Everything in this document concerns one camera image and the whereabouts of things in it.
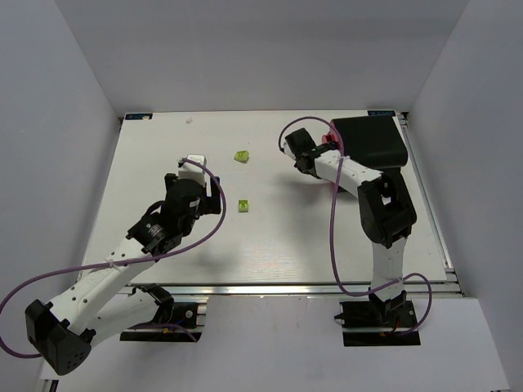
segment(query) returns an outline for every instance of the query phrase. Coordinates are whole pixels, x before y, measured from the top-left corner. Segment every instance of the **white table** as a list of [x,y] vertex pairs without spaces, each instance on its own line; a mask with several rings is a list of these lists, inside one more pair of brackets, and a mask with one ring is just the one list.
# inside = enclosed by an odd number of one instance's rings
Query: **white table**
[[[163,176],[177,172],[177,159],[205,154],[208,168],[221,177],[226,192],[229,210],[224,225],[205,244],[158,263],[134,283],[332,283],[328,244],[332,185],[301,174],[277,149],[283,126],[305,115],[330,120],[366,112],[155,113],[150,120],[125,120],[84,264],[103,260],[145,209],[164,198]],[[328,130],[312,121],[291,130],[299,127],[306,127],[317,142]],[[245,164],[233,159],[243,149],[251,157]],[[404,272],[444,281],[444,257],[412,163],[402,172],[418,214],[405,249]],[[245,198],[249,212],[238,213],[238,200]],[[217,219],[203,216],[182,246],[203,237]],[[349,194],[338,198],[336,252],[342,280],[371,279],[370,241],[361,229],[357,201]]]

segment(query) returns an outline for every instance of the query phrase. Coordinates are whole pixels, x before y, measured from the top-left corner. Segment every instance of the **black bracket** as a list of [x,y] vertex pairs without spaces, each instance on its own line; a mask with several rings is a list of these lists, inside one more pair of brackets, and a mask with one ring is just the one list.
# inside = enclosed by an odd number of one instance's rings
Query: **black bracket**
[[157,283],[147,284],[145,286],[137,286],[132,289],[132,294],[136,292],[137,289],[142,290],[143,292],[148,293],[154,298],[154,303],[161,307],[163,305],[170,305],[174,302],[172,299],[171,293],[165,290]]
[[347,301],[340,305],[342,312],[334,319],[342,323],[345,347],[421,345],[417,331],[401,335],[418,322],[412,301],[406,301],[386,317],[371,301]]
[[[192,330],[197,327],[198,303],[166,301],[153,317],[151,324],[177,324]],[[201,332],[191,333],[197,340]],[[120,341],[162,341],[162,342],[193,342],[185,333],[164,333],[160,331],[124,331]]]
[[[384,203],[383,198],[390,198]],[[386,248],[400,238],[407,238],[418,219],[400,169],[383,172],[374,181],[358,187],[361,226],[373,243]]]
[[285,141],[287,141],[288,147],[294,154],[294,157],[296,157],[294,167],[301,173],[309,174],[316,178],[319,177],[316,175],[315,159],[326,151],[337,149],[337,143],[334,141],[316,145],[305,128],[300,128],[289,134],[285,137]]
[[25,310],[29,342],[38,350],[59,376],[72,372],[91,352],[93,330],[80,336],[69,329],[69,321],[59,321],[50,311],[52,303],[35,300]]
[[378,310],[378,312],[382,315],[382,317],[386,319],[390,312],[400,308],[401,306],[405,306],[407,302],[407,292],[403,290],[401,294],[399,294],[397,297],[391,298],[386,301],[380,300],[379,297],[374,293],[369,294],[369,302],[371,302],[374,305],[374,307]]
[[[165,180],[165,190],[169,190],[179,181],[179,178],[176,174],[168,173],[164,177]],[[221,199],[220,199],[220,190],[216,183],[211,180],[211,195],[208,196],[205,187],[202,187],[198,209],[198,216],[214,214],[218,215],[221,213]]]

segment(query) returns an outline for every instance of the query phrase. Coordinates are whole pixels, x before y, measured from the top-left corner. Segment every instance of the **black box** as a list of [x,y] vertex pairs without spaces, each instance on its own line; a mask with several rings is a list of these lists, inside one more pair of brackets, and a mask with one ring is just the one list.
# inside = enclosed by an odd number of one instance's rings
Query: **black box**
[[332,120],[343,139],[345,155],[371,169],[405,166],[409,153],[392,116]]

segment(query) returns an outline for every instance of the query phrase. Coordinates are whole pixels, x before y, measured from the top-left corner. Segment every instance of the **small green block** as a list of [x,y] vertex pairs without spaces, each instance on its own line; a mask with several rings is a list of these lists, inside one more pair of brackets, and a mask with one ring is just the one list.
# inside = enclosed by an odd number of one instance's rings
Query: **small green block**
[[238,200],[238,212],[248,212],[248,200]]
[[235,155],[235,161],[247,162],[248,161],[248,151],[238,151]]

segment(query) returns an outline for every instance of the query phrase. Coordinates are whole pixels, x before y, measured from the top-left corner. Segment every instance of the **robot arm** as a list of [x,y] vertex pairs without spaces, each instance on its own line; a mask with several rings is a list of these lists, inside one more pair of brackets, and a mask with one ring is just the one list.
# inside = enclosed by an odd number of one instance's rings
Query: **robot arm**
[[[203,155],[187,158],[206,165]],[[161,256],[180,245],[200,216],[221,212],[218,188],[211,183],[212,192],[207,196],[204,172],[195,166],[181,165],[178,176],[165,176],[165,185],[165,200],[147,209],[105,259],[107,263]],[[46,304],[35,300],[25,311],[29,341],[57,374],[64,375],[106,338],[138,323],[159,323],[172,311],[173,299],[156,284],[136,287],[126,300],[108,304],[122,287],[155,263],[94,269]]]
[[[334,182],[339,160],[337,143],[324,138],[316,145],[309,133],[300,129],[285,138],[284,152],[296,161],[302,173]],[[416,212],[399,169],[379,171],[348,157],[343,158],[340,188],[358,198],[362,228],[373,245],[373,278],[376,288],[403,274],[403,253]],[[398,282],[369,299],[383,318],[406,301],[403,283]]]

